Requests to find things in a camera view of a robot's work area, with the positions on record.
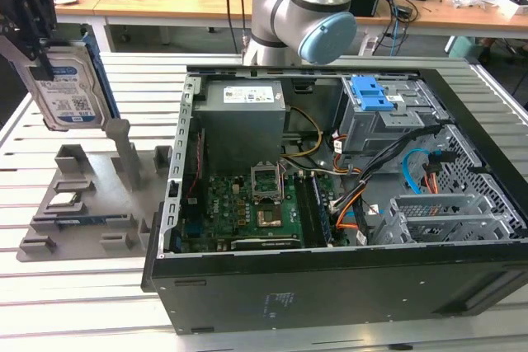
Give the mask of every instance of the small circuit board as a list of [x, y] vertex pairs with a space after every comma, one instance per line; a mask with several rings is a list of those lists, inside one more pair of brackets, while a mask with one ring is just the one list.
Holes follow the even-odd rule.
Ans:
[[[302, 222], [295, 190], [295, 177], [284, 176], [284, 199], [256, 199], [251, 176], [212, 176], [207, 191], [207, 214], [204, 218], [186, 219], [183, 225], [182, 251], [228, 251], [231, 242], [265, 238], [292, 240], [304, 247]], [[274, 175], [260, 175], [260, 191], [276, 188]], [[321, 200], [333, 197], [332, 181], [319, 179]]]

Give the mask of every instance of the hard drive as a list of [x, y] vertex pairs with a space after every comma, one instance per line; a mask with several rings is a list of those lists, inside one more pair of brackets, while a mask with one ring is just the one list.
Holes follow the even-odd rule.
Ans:
[[81, 41], [51, 45], [46, 54], [54, 80], [39, 80], [31, 66], [15, 68], [33, 96], [49, 129], [104, 129], [119, 118], [116, 102], [96, 52]]

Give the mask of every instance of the yellow cable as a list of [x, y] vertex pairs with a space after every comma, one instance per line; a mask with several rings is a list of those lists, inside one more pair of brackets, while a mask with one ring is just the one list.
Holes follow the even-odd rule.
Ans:
[[313, 124], [313, 126], [317, 130], [318, 139], [317, 139], [317, 143], [315, 144], [315, 146], [312, 147], [310, 150], [306, 150], [305, 152], [300, 152], [300, 153], [283, 154], [282, 157], [291, 158], [291, 157], [307, 156], [307, 155], [317, 151], [319, 146], [321, 146], [321, 143], [323, 142], [323, 131], [321, 131], [321, 129], [319, 128], [317, 123], [314, 121], [314, 119], [312, 117], [310, 117], [304, 110], [301, 110], [299, 107], [295, 107], [295, 106], [291, 106], [291, 108], [294, 109], [294, 110], [297, 110], [301, 115], [306, 117], [309, 120], [310, 123]]

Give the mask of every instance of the wooden desk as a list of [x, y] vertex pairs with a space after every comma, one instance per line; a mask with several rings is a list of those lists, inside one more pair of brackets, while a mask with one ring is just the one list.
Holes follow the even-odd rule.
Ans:
[[55, 6], [58, 16], [93, 16], [93, 9], [100, 0], [77, 0], [74, 4]]
[[501, 15], [497, 8], [487, 4], [486, 8], [461, 7], [455, 8], [447, 0], [426, 0], [412, 1], [418, 8], [420, 16], [412, 23], [409, 31], [411, 33], [421, 33], [434, 30], [438, 35], [452, 35], [453, 30], [467, 33], [458, 35], [486, 36], [485, 31], [499, 32], [508, 37], [520, 37], [527, 34], [528, 16], [514, 16], [508, 19]]
[[[251, 26], [252, 2], [244, 0], [247, 26]], [[420, 12], [408, 32], [414, 35], [471, 35], [528, 39], [528, 16], [514, 16], [508, 20], [496, 7], [488, 6], [454, 8], [446, 0], [413, 1]], [[167, 26], [227, 27], [225, 0], [80, 0], [78, 5], [58, 7], [59, 21], [78, 22], [80, 16], [92, 7], [88, 18], [96, 32], [101, 51], [112, 51], [109, 25], [162, 26], [163, 42], [168, 42]], [[231, 0], [234, 27], [242, 27], [240, 0]], [[368, 40], [379, 35], [389, 24], [390, 11], [385, 1], [380, 1], [376, 15], [357, 17], [360, 31], [365, 33], [362, 49]]]
[[[246, 19], [251, 20], [252, 0], [244, 0]], [[225, 20], [225, 0], [101, 0], [94, 8], [96, 16], [139, 16], [161, 18], [191, 18]], [[389, 9], [374, 18], [358, 17], [362, 25], [376, 25], [389, 21]], [[231, 17], [242, 20], [241, 0], [231, 0]], [[209, 21], [193, 26], [211, 26]]]

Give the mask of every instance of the desk leg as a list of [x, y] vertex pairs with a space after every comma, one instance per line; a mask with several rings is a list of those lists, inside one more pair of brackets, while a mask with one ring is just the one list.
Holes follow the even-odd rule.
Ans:
[[365, 36], [363, 36], [363, 40], [361, 41], [360, 52], [358, 53], [360, 57], [370, 57], [374, 54], [374, 49], [376, 43], [378, 42], [378, 36], [380, 34], [380, 29], [377, 29], [375, 27], [365, 29]]
[[451, 51], [451, 49], [453, 48], [453, 45], [455, 44], [456, 37], [457, 36], [451, 36], [449, 38], [449, 40], [447, 40], [447, 44], [445, 45], [445, 48], [444, 48], [444, 51], [446, 53], [449, 53]]
[[162, 45], [171, 44], [171, 36], [168, 33], [168, 26], [160, 26], [159, 35], [162, 38]]
[[106, 24], [106, 18], [103, 16], [94, 16], [91, 19], [93, 34], [96, 36], [99, 51], [115, 53], [114, 41], [110, 33], [110, 26]]

